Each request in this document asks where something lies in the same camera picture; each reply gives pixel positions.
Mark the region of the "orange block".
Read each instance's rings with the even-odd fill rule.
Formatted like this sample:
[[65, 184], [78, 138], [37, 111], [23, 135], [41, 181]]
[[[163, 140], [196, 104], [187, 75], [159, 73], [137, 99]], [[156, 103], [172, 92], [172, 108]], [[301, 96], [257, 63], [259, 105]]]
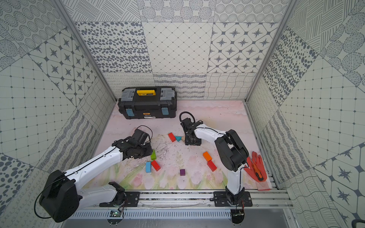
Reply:
[[205, 158], [205, 160], [207, 162], [211, 161], [212, 160], [212, 157], [210, 156], [210, 154], [208, 152], [204, 152], [203, 153], [203, 157]]

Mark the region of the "green block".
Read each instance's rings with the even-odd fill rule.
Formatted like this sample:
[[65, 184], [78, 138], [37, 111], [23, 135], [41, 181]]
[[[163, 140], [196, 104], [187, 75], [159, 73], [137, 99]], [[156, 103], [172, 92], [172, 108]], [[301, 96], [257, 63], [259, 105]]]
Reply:
[[156, 151], [153, 150], [152, 154], [151, 154], [151, 160], [154, 161], [157, 159], [157, 156], [156, 156]]

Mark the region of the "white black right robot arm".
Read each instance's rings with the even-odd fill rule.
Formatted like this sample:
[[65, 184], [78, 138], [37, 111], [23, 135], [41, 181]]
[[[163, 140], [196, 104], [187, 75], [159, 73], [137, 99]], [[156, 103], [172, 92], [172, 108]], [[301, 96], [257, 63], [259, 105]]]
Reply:
[[179, 119], [184, 131], [185, 144], [200, 146], [205, 140], [216, 146], [219, 158], [229, 171], [226, 196], [230, 204], [238, 204], [243, 197], [244, 187], [241, 171], [249, 158], [249, 152], [235, 130], [220, 131], [208, 127], [203, 121], [194, 117]]

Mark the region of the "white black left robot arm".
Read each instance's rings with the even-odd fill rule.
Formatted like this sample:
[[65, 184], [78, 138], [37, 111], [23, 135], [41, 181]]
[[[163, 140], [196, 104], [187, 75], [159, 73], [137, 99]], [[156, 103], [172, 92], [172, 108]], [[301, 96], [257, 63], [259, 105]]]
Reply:
[[85, 185], [109, 167], [129, 158], [140, 159], [153, 152], [150, 142], [140, 143], [131, 137], [112, 143], [104, 152], [65, 172], [56, 170], [47, 179], [37, 196], [40, 205], [55, 222], [63, 222], [76, 211], [93, 205], [119, 206], [127, 204], [125, 189], [115, 181], [85, 189]]

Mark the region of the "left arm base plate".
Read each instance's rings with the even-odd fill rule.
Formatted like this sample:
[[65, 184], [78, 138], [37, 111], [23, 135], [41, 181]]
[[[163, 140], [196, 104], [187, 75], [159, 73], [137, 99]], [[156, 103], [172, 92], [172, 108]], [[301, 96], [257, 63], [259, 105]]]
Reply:
[[137, 207], [140, 192], [118, 192], [111, 202], [100, 203], [99, 207]]

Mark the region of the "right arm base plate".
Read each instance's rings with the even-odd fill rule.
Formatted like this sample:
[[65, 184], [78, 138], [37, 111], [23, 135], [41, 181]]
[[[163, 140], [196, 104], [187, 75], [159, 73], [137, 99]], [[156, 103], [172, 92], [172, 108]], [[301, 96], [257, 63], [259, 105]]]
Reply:
[[243, 191], [237, 195], [230, 192], [214, 192], [210, 201], [214, 202], [216, 207], [252, 207], [252, 198], [249, 192]]

